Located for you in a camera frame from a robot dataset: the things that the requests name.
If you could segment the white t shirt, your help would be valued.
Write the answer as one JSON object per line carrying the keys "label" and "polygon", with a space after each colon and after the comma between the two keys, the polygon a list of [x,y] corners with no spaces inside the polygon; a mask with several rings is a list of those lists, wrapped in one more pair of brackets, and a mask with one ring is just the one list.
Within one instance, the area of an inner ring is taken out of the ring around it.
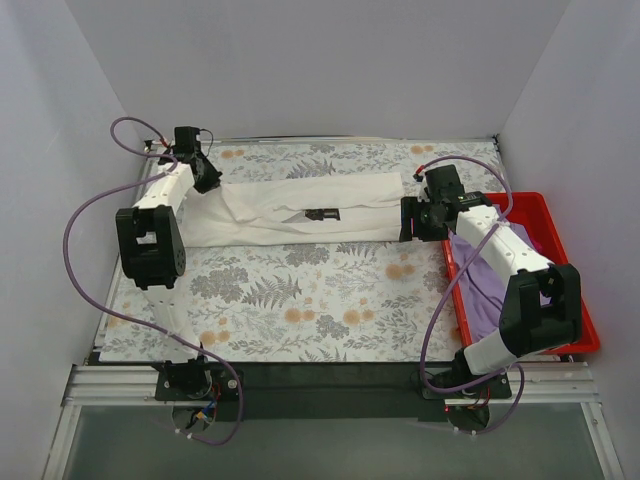
{"label": "white t shirt", "polygon": [[404,194],[397,172],[223,184],[186,197],[180,232],[191,248],[394,242]]}

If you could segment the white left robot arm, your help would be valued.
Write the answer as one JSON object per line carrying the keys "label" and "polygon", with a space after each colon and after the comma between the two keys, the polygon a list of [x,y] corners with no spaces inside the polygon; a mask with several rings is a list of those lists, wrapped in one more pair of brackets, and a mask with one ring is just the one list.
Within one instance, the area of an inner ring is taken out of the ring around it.
{"label": "white left robot arm", "polygon": [[203,355],[175,340],[180,337],[188,344],[199,344],[177,307],[187,255],[176,213],[189,191],[206,194],[220,186],[221,178],[202,151],[200,133],[193,126],[175,128],[168,153],[178,165],[160,159],[158,173],[162,177],[151,183],[134,206],[116,213],[123,272],[143,293],[154,324],[165,336],[165,359],[159,368],[165,375],[165,387],[193,400],[211,392],[213,377],[204,367]]}

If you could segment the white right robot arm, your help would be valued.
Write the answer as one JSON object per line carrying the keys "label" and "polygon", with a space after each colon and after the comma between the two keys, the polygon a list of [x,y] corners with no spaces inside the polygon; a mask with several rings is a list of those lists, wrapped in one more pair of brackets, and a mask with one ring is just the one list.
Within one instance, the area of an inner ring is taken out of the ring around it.
{"label": "white right robot arm", "polygon": [[420,166],[417,197],[401,201],[400,241],[441,241],[457,236],[472,246],[505,287],[496,330],[458,350],[447,371],[434,377],[425,370],[423,385],[437,394],[475,397],[507,367],[530,354],[579,341],[583,332],[581,279],[571,264],[557,264],[529,246],[507,217],[514,206],[495,207],[479,191],[468,192],[450,156]]}

